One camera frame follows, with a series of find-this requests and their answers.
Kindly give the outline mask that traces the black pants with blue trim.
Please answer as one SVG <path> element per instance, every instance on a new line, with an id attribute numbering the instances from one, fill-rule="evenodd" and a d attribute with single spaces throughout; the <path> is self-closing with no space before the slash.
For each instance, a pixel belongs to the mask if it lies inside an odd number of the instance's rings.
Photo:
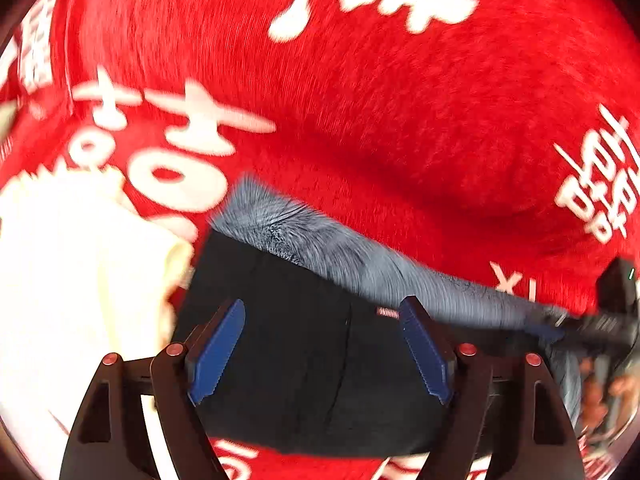
<path id="1" fill-rule="evenodd" d="M 531 302 L 419 266 L 249 177 L 210 225 L 174 333 L 243 301 L 242 334 L 198 404 L 210 436 L 331 457 L 427 451 L 445 410 L 401 333 L 408 296 L 491 356 L 540 353 L 578 419 L 576 356 L 526 333 Z"/>

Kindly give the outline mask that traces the cream folded cloth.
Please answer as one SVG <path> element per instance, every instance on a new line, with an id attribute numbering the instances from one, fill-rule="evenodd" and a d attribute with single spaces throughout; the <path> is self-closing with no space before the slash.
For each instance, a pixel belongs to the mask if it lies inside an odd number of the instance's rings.
<path id="1" fill-rule="evenodd" d="M 56 478 L 100 359 L 155 356 L 192 245 L 134 212 L 114 167 L 39 168 L 1 192 L 1 417 Z"/>

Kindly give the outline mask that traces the red blanket with white characters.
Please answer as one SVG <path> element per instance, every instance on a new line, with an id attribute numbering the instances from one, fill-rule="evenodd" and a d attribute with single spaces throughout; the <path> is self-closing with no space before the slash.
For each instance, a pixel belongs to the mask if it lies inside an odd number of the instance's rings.
<path id="1" fill-rule="evenodd" d="M 172 330 L 247 177 L 584 315 L 639 253 L 639 45 L 610 0 L 36 0 L 1 52 L 1 192 L 61 167 L 118 169 L 192 245 Z M 425 458 L 212 442 L 235 479 L 412 479 Z"/>

